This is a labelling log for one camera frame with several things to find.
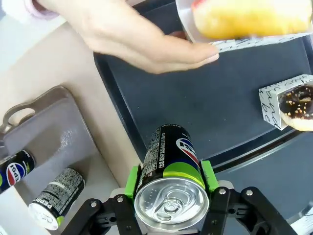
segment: pink sleeve cuff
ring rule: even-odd
[[[24,0],[25,7],[27,11],[34,17],[44,20],[51,20],[58,16],[57,13],[49,10],[38,11],[33,3],[33,0]]]

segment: can pull tab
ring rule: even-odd
[[[183,202],[179,199],[165,199],[156,209],[155,219],[160,222],[174,220],[183,211]]]

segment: human hand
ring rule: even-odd
[[[219,57],[212,45],[164,35],[125,0],[37,1],[62,15],[93,51],[114,55],[147,72],[195,69]]]

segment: pepsi logo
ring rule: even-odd
[[[196,152],[192,146],[192,143],[184,138],[180,138],[176,141],[177,147],[183,151],[187,156],[189,156],[197,165],[199,165],[199,161],[196,157]]]
[[[6,177],[9,186],[13,186],[25,176],[25,170],[21,164],[11,163],[6,168]]]

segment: donut box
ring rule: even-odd
[[[313,75],[303,74],[259,89],[263,119],[279,130],[284,130],[287,125],[282,120],[279,100],[288,90],[303,85],[313,86]]]
[[[193,1],[194,0],[176,0],[178,15],[187,38],[191,42],[212,43],[220,50],[220,52],[243,49],[247,47],[258,47],[269,44],[284,43],[292,39],[296,39],[313,33],[313,27],[311,25],[310,29],[305,33],[288,34],[283,36],[271,36],[263,38],[246,38],[239,40],[223,40],[223,41],[210,40],[202,36],[195,26],[191,10],[191,4],[193,3]]]

